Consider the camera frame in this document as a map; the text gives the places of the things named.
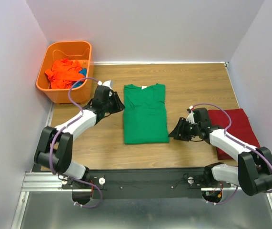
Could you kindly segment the green t-shirt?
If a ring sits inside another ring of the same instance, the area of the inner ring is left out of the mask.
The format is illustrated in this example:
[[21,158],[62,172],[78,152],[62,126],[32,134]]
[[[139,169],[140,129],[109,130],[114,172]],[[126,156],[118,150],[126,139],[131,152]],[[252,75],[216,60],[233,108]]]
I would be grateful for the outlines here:
[[166,87],[163,84],[150,86],[125,85],[123,129],[127,145],[169,143]]

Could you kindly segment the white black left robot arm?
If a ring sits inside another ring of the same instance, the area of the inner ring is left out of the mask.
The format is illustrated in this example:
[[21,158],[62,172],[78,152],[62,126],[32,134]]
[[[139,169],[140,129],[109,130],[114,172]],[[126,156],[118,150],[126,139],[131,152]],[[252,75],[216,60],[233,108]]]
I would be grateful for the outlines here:
[[94,97],[79,108],[80,112],[69,121],[43,128],[34,163],[49,168],[54,174],[71,177],[76,187],[85,188],[90,180],[90,170],[72,160],[73,141],[105,117],[123,111],[125,106],[111,87],[99,85]]

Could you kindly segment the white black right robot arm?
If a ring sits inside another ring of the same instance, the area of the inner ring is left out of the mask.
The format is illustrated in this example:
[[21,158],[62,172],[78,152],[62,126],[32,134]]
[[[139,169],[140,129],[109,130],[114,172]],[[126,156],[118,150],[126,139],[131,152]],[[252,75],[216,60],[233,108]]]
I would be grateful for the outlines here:
[[272,193],[272,154],[266,147],[255,147],[233,135],[226,128],[212,125],[206,108],[188,109],[189,115],[181,117],[169,137],[191,141],[194,137],[224,151],[238,165],[214,163],[204,168],[201,181],[208,187],[219,182],[239,186],[245,194]]

